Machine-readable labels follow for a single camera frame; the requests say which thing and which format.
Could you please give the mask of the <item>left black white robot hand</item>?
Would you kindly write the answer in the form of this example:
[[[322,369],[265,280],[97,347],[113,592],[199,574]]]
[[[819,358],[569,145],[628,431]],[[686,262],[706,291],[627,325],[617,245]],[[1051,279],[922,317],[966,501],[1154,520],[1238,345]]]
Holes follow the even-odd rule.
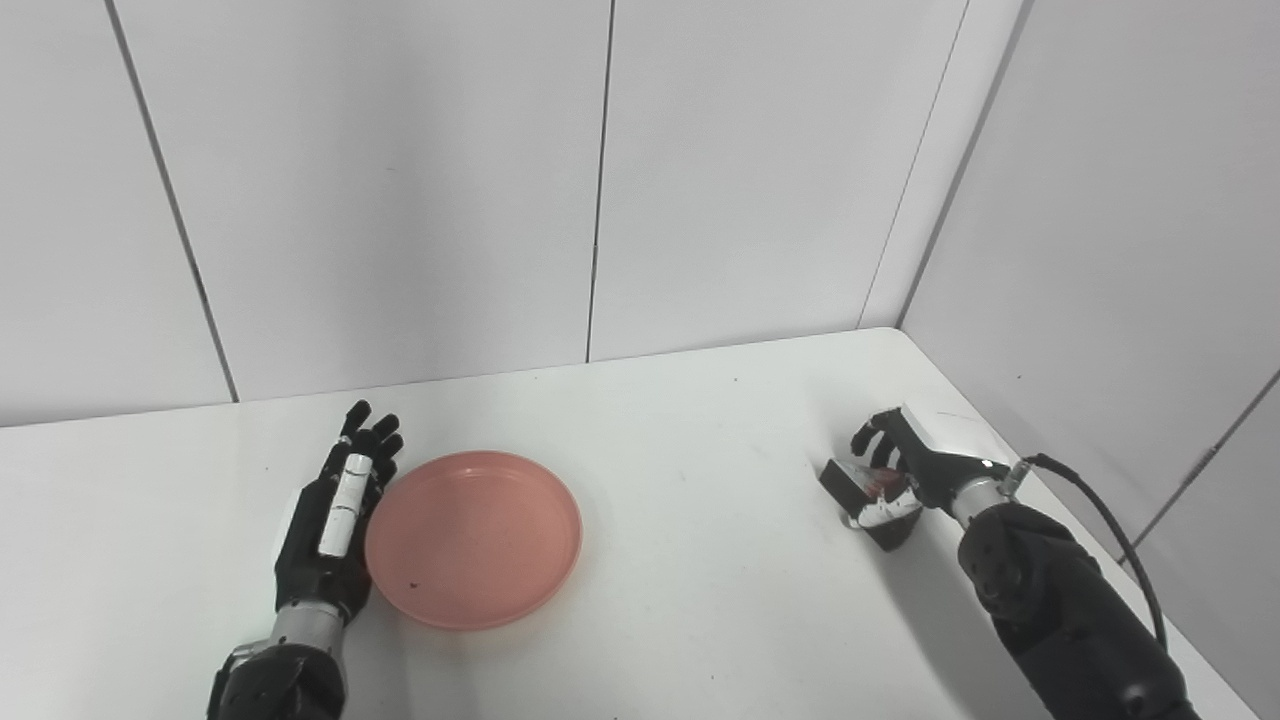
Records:
[[[274,565],[276,610],[328,603],[349,625],[369,601],[369,524],[404,447],[397,415],[367,427],[371,415],[364,398],[347,411],[320,473],[300,492]]]

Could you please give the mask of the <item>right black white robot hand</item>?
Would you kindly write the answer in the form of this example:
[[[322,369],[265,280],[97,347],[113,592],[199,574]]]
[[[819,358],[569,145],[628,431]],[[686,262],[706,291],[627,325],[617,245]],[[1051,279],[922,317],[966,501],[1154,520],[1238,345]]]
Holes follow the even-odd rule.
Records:
[[[924,509],[947,512],[968,527],[980,512],[1010,501],[1011,468],[989,428],[961,413],[902,405],[870,416],[851,439],[869,468],[901,471]]]

